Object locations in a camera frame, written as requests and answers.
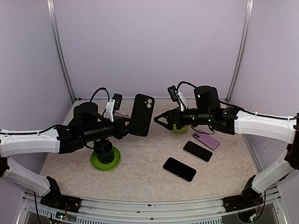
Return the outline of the black phone case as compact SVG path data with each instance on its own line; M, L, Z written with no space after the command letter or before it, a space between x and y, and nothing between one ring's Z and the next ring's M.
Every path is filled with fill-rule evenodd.
M134 99L131 119L134 130L131 135L146 137L149 133L155 99L144 94L137 94Z

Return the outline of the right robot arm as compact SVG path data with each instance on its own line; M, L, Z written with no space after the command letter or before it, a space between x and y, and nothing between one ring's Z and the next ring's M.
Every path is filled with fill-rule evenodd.
M269 186L280 181L299 168L299 118L276 117L227 104L221 108L215 87L199 86L194 88L196 108L189 109L178 87L171 86L168 93L179 107L168 110L154 118L154 122L168 130L185 126L207 125L213 131L226 134L249 134L287 143L286 152L264 171L248 180L247 186L239 196L239 203L249 207Z

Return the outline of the purple phone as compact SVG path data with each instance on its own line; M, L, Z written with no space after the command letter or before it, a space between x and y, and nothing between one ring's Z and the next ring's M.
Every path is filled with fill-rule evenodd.
M195 131L192 136L211 150L215 150L220 145L218 140L203 130Z

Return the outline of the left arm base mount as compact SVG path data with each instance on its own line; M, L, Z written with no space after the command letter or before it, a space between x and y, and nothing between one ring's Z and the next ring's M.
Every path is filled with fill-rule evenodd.
M47 176L50 184L50 192L41 197L40 203L51 208L66 212L78 213L82 199L74 196L63 195L55 179Z

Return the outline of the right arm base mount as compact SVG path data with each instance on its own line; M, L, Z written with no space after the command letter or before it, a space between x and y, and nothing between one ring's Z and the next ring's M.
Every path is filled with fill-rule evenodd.
M247 181L241 194L235 196L227 196L222 199L223 206L226 212L232 212L242 210L250 207L263 204L263 198L261 193L257 193L252 189L252 182L256 175L253 175Z

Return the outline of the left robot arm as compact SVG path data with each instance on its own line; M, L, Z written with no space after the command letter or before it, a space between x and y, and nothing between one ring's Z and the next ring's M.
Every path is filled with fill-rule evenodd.
M118 140L128 134L132 119L126 116L105 118L98 113L98 105L84 102L73 110L68 125L54 125L42 131L0 132L0 177L26 187L47 198L59 208L65 204L55 179L41 176L21 166L13 155L30 153L69 154L96 140L114 137Z

